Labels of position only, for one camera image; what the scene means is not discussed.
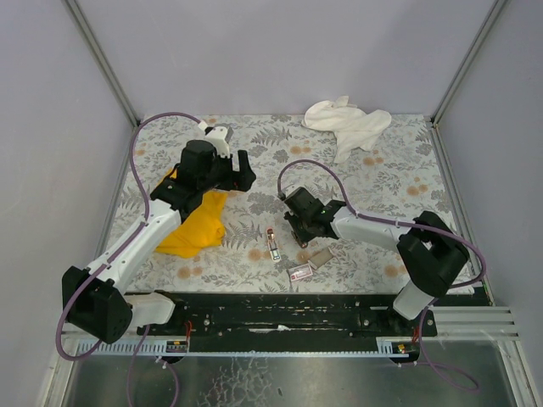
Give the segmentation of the brown staple box tray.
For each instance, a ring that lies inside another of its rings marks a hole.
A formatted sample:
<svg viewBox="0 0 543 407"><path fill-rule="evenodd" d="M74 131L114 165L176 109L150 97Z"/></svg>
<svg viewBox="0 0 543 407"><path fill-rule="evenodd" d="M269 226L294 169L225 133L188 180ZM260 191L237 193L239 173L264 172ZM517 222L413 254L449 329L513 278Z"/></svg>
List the brown staple box tray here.
<svg viewBox="0 0 543 407"><path fill-rule="evenodd" d="M316 254L313 254L309 259L308 263L314 270L318 270L320 267L324 266L327 262L334 258L333 252L330 248L324 248Z"/></svg>

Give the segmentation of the white red staple box sleeve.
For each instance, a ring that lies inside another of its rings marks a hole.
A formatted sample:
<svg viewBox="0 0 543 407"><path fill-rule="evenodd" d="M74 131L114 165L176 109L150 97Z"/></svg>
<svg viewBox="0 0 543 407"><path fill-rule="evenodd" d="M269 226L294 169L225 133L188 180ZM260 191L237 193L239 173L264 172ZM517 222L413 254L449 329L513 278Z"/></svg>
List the white red staple box sleeve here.
<svg viewBox="0 0 543 407"><path fill-rule="evenodd" d="M313 276L313 268L310 264L298 265L288 270L291 282L298 282Z"/></svg>

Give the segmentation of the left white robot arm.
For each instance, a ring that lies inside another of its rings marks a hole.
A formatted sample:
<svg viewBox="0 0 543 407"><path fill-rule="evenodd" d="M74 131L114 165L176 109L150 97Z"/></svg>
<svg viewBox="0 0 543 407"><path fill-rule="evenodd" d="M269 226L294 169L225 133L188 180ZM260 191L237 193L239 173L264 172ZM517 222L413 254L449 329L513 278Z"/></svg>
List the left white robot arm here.
<svg viewBox="0 0 543 407"><path fill-rule="evenodd" d="M163 325L175 304L160 293L128 295L133 277L144 261L203 202L206 192L247 192L256 175L246 151L220 156L208 141L191 140L182 150L174 173L151 192L143 217L85 269L70 267L62 278L61 321L82 329L103 343L119 340L133 327Z"/></svg>

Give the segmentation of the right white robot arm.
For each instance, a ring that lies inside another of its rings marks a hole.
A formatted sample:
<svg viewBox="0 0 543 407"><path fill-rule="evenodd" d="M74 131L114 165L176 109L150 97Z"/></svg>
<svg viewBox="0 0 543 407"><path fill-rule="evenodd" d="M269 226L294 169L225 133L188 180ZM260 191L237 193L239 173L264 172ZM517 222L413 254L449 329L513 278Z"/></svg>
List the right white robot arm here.
<svg viewBox="0 0 543 407"><path fill-rule="evenodd" d="M392 309L408 321L415 320L434 299L445 296L469 260L465 244L433 212L424 211L403 226L392 218L357 215L343 201L324 204L303 187L281 199L288 208L284 219L301 247L322 237L369 243L397 253L409 281Z"/></svg>

